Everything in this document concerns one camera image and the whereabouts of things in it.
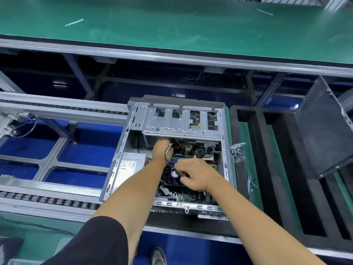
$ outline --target open computer chassis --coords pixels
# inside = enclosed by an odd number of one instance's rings
[[[233,185],[224,108],[153,102],[130,104],[133,109],[121,135],[101,200],[107,200],[127,178],[149,162],[159,137],[169,137],[174,154],[163,171],[152,211],[227,220],[212,196],[193,191],[180,182],[180,174],[173,165],[180,158],[203,158]]]

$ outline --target hand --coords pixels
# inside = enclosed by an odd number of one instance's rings
[[[156,144],[153,147],[152,151],[152,161],[157,161],[159,163],[166,165],[166,160],[164,157],[165,150],[169,147],[170,140],[169,138],[160,137]],[[171,159],[173,155],[173,148],[170,147],[169,151],[167,152],[167,158]]]
[[[190,178],[181,177],[180,182],[196,191],[211,192],[211,187],[217,180],[224,180],[214,168],[200,158],[179,159],[175,168],[190,175]]]

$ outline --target white label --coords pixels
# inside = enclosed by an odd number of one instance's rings
[[[124,161],[120,162],[119,169],[117,171],[117,178],[115,179],[114,188],[118,188],[125,180],[135,174],[135,161]]]

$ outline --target plastic bag of screws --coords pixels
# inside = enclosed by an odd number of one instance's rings
[[[241,147],[245,144],[245,142],[238,143],[238,144],[233,144],[230,148],[231,154],[234,158],[234,162],[243,162],[245,159],[245,156],[242,153]]]

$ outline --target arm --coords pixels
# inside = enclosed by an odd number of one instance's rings
[[[190,175],[182,177],[180,182],[190,189],[207,191],[216,199],[255,265],[324,264],[204,160],[180,159],[175,168]]]
[[[92,215],[116,219],[124,227],[129,246],[129,264],[146,224],[158,184],[165,167],[164,153],[169,140],[160,139],[153,148],[152,160],[136,174],[128,178]]]

